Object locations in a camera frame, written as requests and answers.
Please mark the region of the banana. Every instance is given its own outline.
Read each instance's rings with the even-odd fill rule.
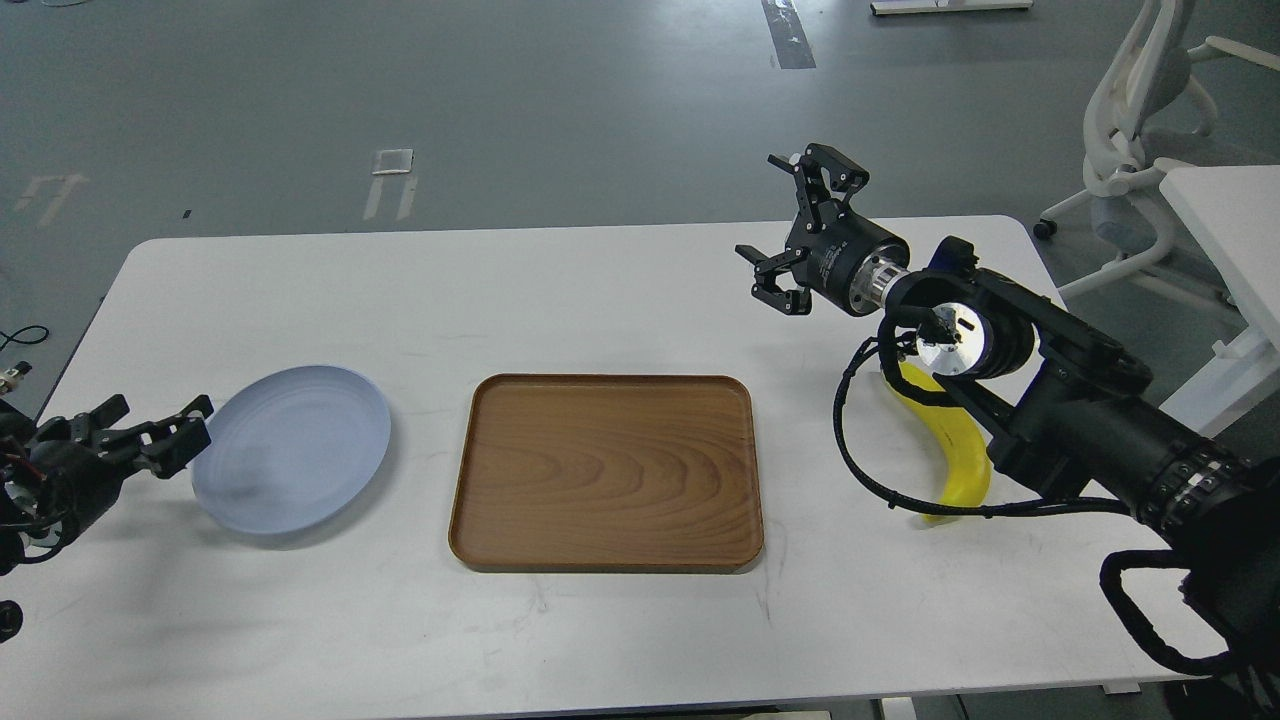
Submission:
[[[942,389],[928,373],[915,365],[901,363],[900,366],[906,382],[922,389]],[[991,459],[987,457],[987,442],[973,418],[963,407],[931,407],[896,392],[893,397],[915,413],[942,446],[942,454],[947,459],[947,482],[938,502],[965,507],[982,505],[987,488],[991,487]],[[940,515],[924,515],[928,523],[943,519]]]

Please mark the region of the chair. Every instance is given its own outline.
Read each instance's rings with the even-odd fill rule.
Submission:
[[[1059,217],[1092,201],[1094,233],[1119,254],[1101,269],[1060,287],[1064,299],[1128,278],[1174,300],[1230,313],[1222,302],[1229,299],[1221,278],[1187,237],[1157,186],[1181,165],[1277,163],[1262,152],[1210,138],[1217,106],[1192,76],[1192,65],[1233,56],[1280,70],[1280,58],[1212,36],[1193,50],[1181,49],[1193,8],[1194,0],[1144,0],[1089,100],[1084,111],[1084,190],[1041,213],[1033,233],[1048,240],[1057,232]],[[1199,114],[1193,132],[1147,127],[1151,115],[1184,94]]]

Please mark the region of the table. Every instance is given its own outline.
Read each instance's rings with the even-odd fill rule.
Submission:
[[[1009,218],[882,220],[916,264],[948,233],[1051,295]],[[282,368],[380,386],[389,455],[355,503],[283,542],[232,537],[186,473],[129,480],[5,597],[14,717],[349,719],[741,706],[1166,679],[1097,588],[1158,547],[1121,516],[923,529],[861,489],[831,437],[840,373],[877,323],[750,297],[745,242],[788,223],[156,240],[125,261],[55,392],[134,416],[215,406]],[[705,373],[753,396],[765,550],[733,575],[480,574],[445,542],[471,393],[495,373]],[[997,386],[1006,396],[1029,369]],[[872,374],[846,413],[868,470],[914,492],[941,452]],[[995,482],[992,500],[1024,498]],[[1216,650],[1167,582],[1135,578],[1188,652]]]
[[[1161,405],[1215,436],[1280,388],[1280,165],[1179,168],[1160,191],[1226,282],[1248,322]]]

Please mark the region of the wooden tray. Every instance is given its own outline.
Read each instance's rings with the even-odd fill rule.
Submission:
[[[476,388],[449,528],[470,568],[731,573],[763,546],[737,380],[494,375]]]

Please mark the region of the floor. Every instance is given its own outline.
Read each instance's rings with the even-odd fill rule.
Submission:
[[[1033,223],[1079,188],[1082,113],[1139,5],[873,18],[864,1],[794,4],[812,69],[780,68],[791,53],[754,0],[0,4],[0,331],[51,331],[4,350],[5,366],[36,366],[6,400],[40,410],[152,237],[786,219],[790,181],[764,158],[810,141],[872,170],[863,214]],[[1280,50],[1280,6],[1201,3],[1188,38],[1210,33]],[[1199,76],[1222,137],[1280,154],[1280,76],[1228,61]],[[372,154],[394,147],[416,152],[407,211],[396,178],[369,202]],[[17,209],[50,177],[76,181],[36,182]],[[1083,213],[1038,249],[1064,282],[1108,258]],[[1128,286],[1071,309],[1148,360],[1152,401],[1234,333]],[[1270,455],[1277,413],[1268,401],[1222,438]],[[1000,693],[966,710],[1167,716],[1155,694]],[[922,716],[961,716],[950,703]]]

